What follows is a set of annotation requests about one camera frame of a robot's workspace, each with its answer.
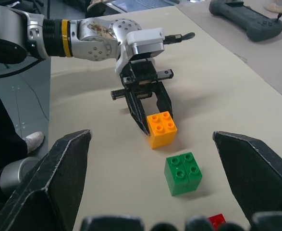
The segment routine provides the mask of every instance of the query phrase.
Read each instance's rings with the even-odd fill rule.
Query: orange lego brick
[[[147,116],[151,148],[159,148],[170,144],[177,132],[177,127],[169,112],[162,112]]]

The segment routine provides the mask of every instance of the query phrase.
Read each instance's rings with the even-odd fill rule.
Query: game controller
[[[282,32],[282,21],[277,18],[268,18],[243,2],[218,2],[212,1],[209,11],[213,15],[223,15],[246,30],[246,35],[254,42],[273,38]]]

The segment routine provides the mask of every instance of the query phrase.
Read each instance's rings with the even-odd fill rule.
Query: white shoe
[[[42,144],[44,137],[41,131],[37,131],[23,138],[27,145],[27,153],[29,154],[38,148]]]

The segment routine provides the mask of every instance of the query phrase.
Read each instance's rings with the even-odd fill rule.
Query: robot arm
[[[149,135],[141,99],[157,96],[160,112],[172,116],[172,103],[161,80],[172,78],[172,70],[156,71],[153,57],[164,51],[164,44],[191,39],[187,35],[164,36],[162,28],[142,30],[130,19],[107,21],[46,19],[0,6],[0,63],[17,64],[28,55],[38,62],[51,56],[75,57],[94,62],[116,59],[115,72],[123,89],[111,92],[113,100],[126,98],[131,116]]]
[[[173,37],[173,42],[179,42],[180,35]],[[4,64],[20,63],[29,54],[37,59],[115,58],[119,75],[129,60],[154,57],[164,51],[164,40],[162,28],[142,30],[130,19],[52,20],[41,14],[0,6],[0,63]]]

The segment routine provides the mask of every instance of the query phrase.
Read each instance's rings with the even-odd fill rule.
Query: black cable
[[[181,37],[181,39],[182,40],[188,40],[188,39],[191,39],[191,38],[194,38],[195,37],[195,33],[194,32],[190,32],[190,33],[188,33],[188,34],[186,34],[186,35],[183,35],[182,37]]]
[[[15,99],[16,99],[16,105],[17,105],[18,121],[19,121],[19,125],[21,125],[20,111],[19,111],[18,99],[17,99],[17,91],[15,91]]]
[[[12,71],[12,72],[9,72],[9,73],[6,73],[6,74],[2,74],[0,75],[0,78],[6,78],[6,77],[9,77],[9,76],[14,76],[14,75],[17,75],[17,74],[20,74],[21,72],[24,72],[28,69],[30,69],[31,67],[39,64],[41,61],[44,61],[44,59],[38,59],[34,62],[32,62],[31,64],[29,64],[28,66],[25,66],[17,71]]]
[[[51,3],[51,0],[48,0],[48,2],[47,2],[47,19],[50,19],[50,3]]]
[[[35,92],[34,89],[31,87],[31,85],[23,78],[23,76],[22,76],[22,75],[20,75],[20,76],[21,76],[21,79],[27,84],[27,86],[28,86],[28,87],[32,90],[32,92],[35,94],[35,97],[36,97],[36,99],[37,99],[37,102],[38,102],[38,104],[39,104],[39,107],[40,107],[42,113],[44,114],[44,117],[45,117],[46,120],[48,120],[48,122],[49,122],[49,119],[48,119],[48,117],[46,116],[46,114],[45,114],[45,112],[44,112],[44,110],[43,110],[43,107],[42,107],[41,104],[40,104],[40,101],[39,101],[39,98],[38,98],[36,92]]]

